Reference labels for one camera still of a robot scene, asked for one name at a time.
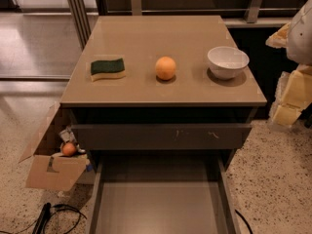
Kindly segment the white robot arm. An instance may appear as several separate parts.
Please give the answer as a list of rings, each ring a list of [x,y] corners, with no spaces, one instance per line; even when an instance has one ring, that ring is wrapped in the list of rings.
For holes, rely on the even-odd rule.
[[[273,124],[290,127],[312,103],[312,0],[265,44],[285,48],[287,58],[298,64],[296,70],[281,75],[269,112]]]

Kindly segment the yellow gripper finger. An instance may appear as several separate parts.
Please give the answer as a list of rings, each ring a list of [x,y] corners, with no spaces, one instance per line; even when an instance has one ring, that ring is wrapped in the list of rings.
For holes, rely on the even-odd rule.
[[[283,25],[279,30],[267,38],[265,44],[276,49],[286,48],[290,25],[289,22]]]
[[[278,80],[269,118],[273,124],[290,127],[312,103],[312,76],[300,71],[283,72]]]

